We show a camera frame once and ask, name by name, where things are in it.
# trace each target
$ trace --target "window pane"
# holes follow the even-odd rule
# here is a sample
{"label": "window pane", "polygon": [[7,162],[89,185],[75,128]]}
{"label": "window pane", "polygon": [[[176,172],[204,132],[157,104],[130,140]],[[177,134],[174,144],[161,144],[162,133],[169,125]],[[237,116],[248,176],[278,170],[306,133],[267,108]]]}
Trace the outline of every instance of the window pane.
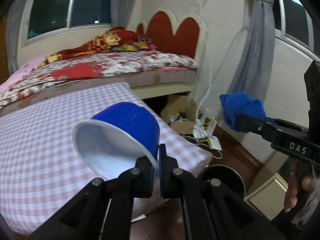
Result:
{"label": "window pane", "polygon": [[71,26],[109,24],[110,0],[75,0]]}
{"label": "window pane", "polygon": [[309,44],[307,16],[299,0],[283,0],[285,11],[286,34]]}
{"label": "window pane", "polygon": [[28,39],[67,27],[70,0],[34,0],[29,21]]}
{"label": "window pane", "polygon": [[281,30],[281,12],[279,0],[275,0],[275,3],[273,5],[273,15],[275,17],[276,29]]}
{"label": "window pane", "polygon": [[320,31],[316,25],[316,23],[313,22],[313,38],[314,38],[314,45],[315,45],[315,51],[319,57],[320,57]]}

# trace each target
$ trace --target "cardboard box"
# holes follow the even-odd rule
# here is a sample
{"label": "cardboard box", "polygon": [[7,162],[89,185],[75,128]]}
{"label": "cardboard box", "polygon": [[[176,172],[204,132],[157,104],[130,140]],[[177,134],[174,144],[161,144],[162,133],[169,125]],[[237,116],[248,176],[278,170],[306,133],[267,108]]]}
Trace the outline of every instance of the cardboard box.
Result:
{"label": "cardboard box", "polygon": [[[196,103],[192,99],[188,102],[187,96],[169,95],[168,104],[161,111],[160,116],[162,120],[169,124],[177,133],[191,134],[193,126],[195,125],[196,109]],[[179,112],[186,113],[186,119],[188,119],[189,122],[171,122],[170,119],[174,118]]]}

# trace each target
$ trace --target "curtain tie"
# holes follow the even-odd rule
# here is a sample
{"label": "curtain tie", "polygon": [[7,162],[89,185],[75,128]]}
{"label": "curtain tie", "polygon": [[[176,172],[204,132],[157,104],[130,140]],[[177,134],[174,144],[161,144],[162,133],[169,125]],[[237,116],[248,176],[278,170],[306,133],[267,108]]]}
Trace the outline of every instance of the curtain tie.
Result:
{"label": "curtain tie", "polygon": [[262,2],[267,3],[270,6],[273,6],[273,2],[271,2],[270,0],[254,0],[254,1],[262,1]]}

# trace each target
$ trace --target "white wall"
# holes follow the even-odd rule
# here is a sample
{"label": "white wall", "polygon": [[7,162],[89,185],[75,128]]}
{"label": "white wall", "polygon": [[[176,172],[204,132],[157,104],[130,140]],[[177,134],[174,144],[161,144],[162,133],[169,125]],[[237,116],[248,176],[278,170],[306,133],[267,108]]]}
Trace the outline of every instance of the white wall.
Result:
{"label": "white wall", "polygon": [[[264,102],[268,117],[284,119],[308,127],[306,87],[303,74],[312,60],[284,41],[276,39],[270,85]],[[270,143],[256,134],[239,134],[223,126],[262,162],[275,152]]]}
{"label": "white wall", "polygon": [[[137,25],[140,23],[141,6],[142,0],[136,0],[132,10],[130,21],[127,26],[128,30],[136,30]],[[21,21],[22,23],[24,22],[26,17],[28,17],[28,15],[24,12]],[[25,62],[36,55],[50,55],[63,49],[70,49],[81,46],[82,44],[88,42],[95,36],[107,30],[106,27],[89,26],[81,29],[70,30],[66,33],[52,35],[23,46],[21,37],[22,28],[23,25],[21,24],[17,51],[17,62],[19,67],[21,67]]]}
{"label": "white wall", "polygon": [[[203,108],[210,109],[210,115],[222,119],[219,95],[226,93],[235,74],[237,62],[241,57],[246,31],[241,28],[248,23],[250,0],[207,0],[200,11],[197,5],[205,0],[143,0],[141,20],[149,21],[160,8],[170,9],[178,20],[189,12],[199,13],[208,26],[206,53],[195,99],[199,99],[208,88],[209,73],[212,66],[213,76],[209,98]],[[235,38],[231,50],[228,48]],[[281,118],[300,125],[308,125],[308,102],[303,74],[311,59],[300,54],[280,40],[276,40],[271,81],[265,100],[265,111],[269,117]],[[273,154],[270,143],[255,134],[239,134],[219,122],[229,133],[236,137],[262,162]]]}

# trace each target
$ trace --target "black round object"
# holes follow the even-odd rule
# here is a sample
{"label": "black round object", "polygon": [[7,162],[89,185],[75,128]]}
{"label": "black round object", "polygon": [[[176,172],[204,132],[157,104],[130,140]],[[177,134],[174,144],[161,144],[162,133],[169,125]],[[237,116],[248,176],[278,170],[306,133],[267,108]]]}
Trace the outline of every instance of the black round object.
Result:
{"label": "black round object", "polygon": [[233,168],[225,165],[211,165],[199,176],[202,180],[220,179],[226,186],[232,189],[240,198],[244,198],[246,189],[241,176]]}

